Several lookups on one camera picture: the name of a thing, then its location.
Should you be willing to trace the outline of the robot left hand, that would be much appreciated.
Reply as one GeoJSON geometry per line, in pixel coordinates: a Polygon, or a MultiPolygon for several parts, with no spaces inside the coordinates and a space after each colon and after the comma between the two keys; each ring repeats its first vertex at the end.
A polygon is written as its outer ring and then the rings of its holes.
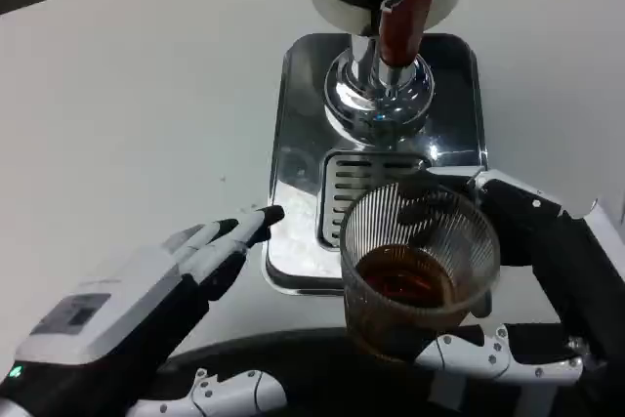
{"type": "Polygon", "coordinates": [[[160,366],[236,281],[283,209],[197,225],[106,263],[18,347],[1,383],[5,416],[255,416],[286,398],[252,370],[223,385],[197,370],[186,394],[146,398],[160,366]]]}

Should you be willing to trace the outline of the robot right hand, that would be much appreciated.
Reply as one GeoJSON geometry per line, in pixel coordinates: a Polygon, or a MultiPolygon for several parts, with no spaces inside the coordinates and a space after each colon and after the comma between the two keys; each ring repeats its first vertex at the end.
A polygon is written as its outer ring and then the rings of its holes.
{"type": "Polygon", "coordinates": [[[409,205],[404,224],[419,221],[419,200],[439,190],[459,193],[493,225],[503,261],[530,265],[562,325],[578,384],[596,416],[624,413],[624,243],[599,204],[582,218],[499,171],[473,176],[462,167],[419,171],[398,183],[409,205]]]}

